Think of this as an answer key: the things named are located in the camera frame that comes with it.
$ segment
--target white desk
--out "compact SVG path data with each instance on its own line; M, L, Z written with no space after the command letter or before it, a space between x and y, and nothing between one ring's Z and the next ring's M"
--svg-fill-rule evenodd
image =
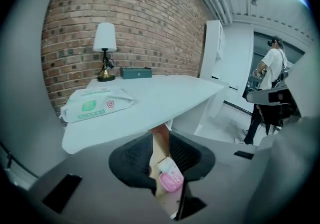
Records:
M123 88L134 97L135 102L131 107L115 113L69 123L62 140L62 147L69 154L146 132L178 116L177 121L173 121L173 127L181 127L181 131L194 134L212 105L213 95L224 88L186 75L154 75L152 78L128 80L117 78L110 82L92 80L87 86L96 87Z

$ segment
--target white lampshade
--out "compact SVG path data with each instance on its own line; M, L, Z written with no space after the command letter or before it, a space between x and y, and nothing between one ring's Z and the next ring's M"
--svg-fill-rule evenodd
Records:
M108 52L116 51L115 26L110 23L99 24L96 29L93 46L94 51L102 52L102 49L108 49Z

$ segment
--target desk surface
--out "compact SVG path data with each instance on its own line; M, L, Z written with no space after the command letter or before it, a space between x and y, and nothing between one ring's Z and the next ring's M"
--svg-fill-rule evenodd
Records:
M70 153L148 131L197 106L223 89L222 85L186 75L154 75L152 78L110 82L92 80L87 88L122 88L133 96L131 107L104 116L69 123L62 140Z

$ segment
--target sneaker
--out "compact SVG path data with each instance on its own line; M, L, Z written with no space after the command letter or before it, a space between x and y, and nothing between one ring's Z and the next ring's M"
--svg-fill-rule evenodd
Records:
M235 144L244 144L244 145L246 144L243 140L240 140L238 138L235 138L233 141Z

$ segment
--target person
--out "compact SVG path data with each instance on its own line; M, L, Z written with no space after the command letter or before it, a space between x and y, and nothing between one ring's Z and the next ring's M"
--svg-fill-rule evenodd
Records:
M259 62L257 69L254 71L258 77L263 77L263 80L259 86L259 90L271 89L273 82L275 82L281 71L288 67L288 61L284 52L283 45L284 42L278 36L274 36L271 40L271 49L268 51L266 56ZM259 127L262 117L259 113L257 105L254 104L253 113L251 116L251 123L249 130L245 136L245 139L242 141L238 138L234 139L236 144L251 144L254 143L255 133Z

